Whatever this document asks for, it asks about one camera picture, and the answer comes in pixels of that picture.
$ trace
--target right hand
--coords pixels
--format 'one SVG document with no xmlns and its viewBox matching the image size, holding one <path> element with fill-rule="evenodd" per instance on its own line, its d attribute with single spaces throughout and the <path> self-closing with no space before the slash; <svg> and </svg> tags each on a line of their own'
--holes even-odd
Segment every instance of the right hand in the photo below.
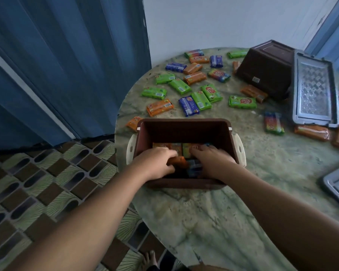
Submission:
<svg viewBox="0 0 339 271">
<path fill-rule="evenodd" d="M 191 148 L 190 153 L 201 162 L 203 166 L 202 177 L 219 180 L 225 166 L 228 166 L 231 163 L 236 164 L 233 157 L 226 151 L 217 149 L 213 145 L 201 145 L 200 150 Z"/>
</svg>

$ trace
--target round table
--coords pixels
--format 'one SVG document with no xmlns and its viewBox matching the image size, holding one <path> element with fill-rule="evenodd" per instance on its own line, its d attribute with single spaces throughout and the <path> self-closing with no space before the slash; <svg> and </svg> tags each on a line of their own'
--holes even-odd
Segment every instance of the round table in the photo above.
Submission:
<svg viewBox="0 0 339 271">
<path fill-rule="evenodd" d="M 339 167 L 339 149 L 329 142 L 323 143 L 294 134 L 290 121 L 284 120 L 285 135 L 266 133 L 263 126 L 264 110 L 289 113 L 289 108 L 272 100 L 258 104 L 255 110 L 234 109 L 228 106 L 230 95 L 241 96 L 243 81 L 232 75 L 232 62 L 228 51 L 236 48 L 203 50 L 206 56 L 222 55 L 223 71 L 230 73 L 227 83 L 208 78 L 191 85 L 193 91 L 210 82 L 215 84 L 224 99 L 214 103 L 212 109 L 201 111 L 192 118 L 225 118 L 231 122 L 245 148 L 247 169 L 264 181 L 292 196 L 307 202 L 339 221 L 339 203 L 320 189 L 320 177 Z M 140 97 L 144 87 L 156 86 L 155 76 L 168 73 L 168 62 L 189 64 L 179 55 L 160 64 L 143 75 L 124 99 L 115 130 L 115 146 L 119 171 L 126 166 L 127 144 L 134 133 L 126 123 L 135 116 L 149 117 L 146 106 L 156 100 Z M 210 71 L 203 64 L 202 72 Z M 183 73 L 170 72 L 182 79 Z M 156 118 L 185 118 L 178 100 L 183 97 L 169 85 L 167 97 L 175 110 Z M 291 270 L 289 261 L 280 253 L 257 223 L 242 200 L 229 187 L 221 190 L 162 189 L 142 187 L 133 204 L 149 229 L 183 264 L 204 264 L 231 270 Z"/>
</svg>

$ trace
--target tiled floor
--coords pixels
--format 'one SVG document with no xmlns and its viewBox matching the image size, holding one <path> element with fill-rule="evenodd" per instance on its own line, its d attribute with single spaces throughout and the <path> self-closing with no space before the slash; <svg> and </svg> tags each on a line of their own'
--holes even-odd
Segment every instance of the tiled floor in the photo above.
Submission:
<svg viewBox="0 0 339 271">
<path fill-rule="evenodd" d="M 0 271 L 117 172 L 109 140 L 0 156 Z M 180 267 L 131 204 L 96 271 L 134 271 L 149 250 L 163 271 Z"/>
</svg>

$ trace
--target green biscuit packet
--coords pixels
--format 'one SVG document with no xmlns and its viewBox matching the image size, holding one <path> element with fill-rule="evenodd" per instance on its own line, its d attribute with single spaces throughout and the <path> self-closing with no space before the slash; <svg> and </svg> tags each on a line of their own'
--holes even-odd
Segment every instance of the green biscuit packet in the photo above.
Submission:
<svg viewBox="0 0 339 271">
<path fill-rule="evenodd" d="M 181 95 L 192 91 L 192 89 L 184 81 L 180 79 L 175 79 L 169 82 L 168 84 L 172 86 Z"/>
<path fill-rule="evenodd" d="M 193 92 L 191 93 L 191 96 L 200 111 L 212 108 L 210 101 L 207 99 L 206 95 L 202 91 Z"/>
<path fill-rule="evenodd" d="M 207 84 L 206 86 L 201 86 L 200 89 L 206 95 L 210 103 L 215 103 L 223 99 L 220 93 L 216 90 L 213 84 Z"/>
<path fill-rule="evenodd" d="M 162 74 L 156 76 L 156 84 L 165 84 L 173 81 L 176 78 L 174 74 Z"/>
<path fill-rule="evenodd" d="M 242 49 L 242 50 L 235 50 L 235 51 L 230 51 L 227 53 L 227 56 L 230 59 L 235 59 L 235 58 L 242 58 L 245 57 L 247 54 L 248 50 L 247 49 Z"/>
<path fill-rule="evenodd" d="M 256 99 L 249 97 L 230 96 L 228 105 L 235 108 L 255 109 Z"/>
<path fill-rule="evenodd" d="M 164 100 L 164 97 L 166 97 L 166 94 L 167 94 L 167 90 L 163 88 L 145 87 L 144 91 L 141 93 L 141 96 Z"/>
</svg>

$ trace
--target overturned brown box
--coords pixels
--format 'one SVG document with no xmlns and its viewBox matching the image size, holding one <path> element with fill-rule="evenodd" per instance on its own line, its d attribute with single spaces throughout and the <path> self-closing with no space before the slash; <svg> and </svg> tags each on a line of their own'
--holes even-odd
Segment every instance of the overturned brown box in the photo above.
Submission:
<svg viewBox="0 0 339 271">
<path fill-rule="evenodd" d="M 212 143 L 225 150 L 237 163 L 232 128 L 225 119 L 143 119 L 138 123 L 137 141 L 133 157 L 152 148 L 152 144 Z M 221 189 L 225 186 L 215 179 L 189 178 L 186 171 L 178 171 L 164 178 L 146 183 L 149 188 Z"/>
<path fill-rule="evenodd" d="M 293 56 L 293 48 L 270 40 L 249 49 L 236 75 L 281 101 L 288 97 Z"/>
</svg>

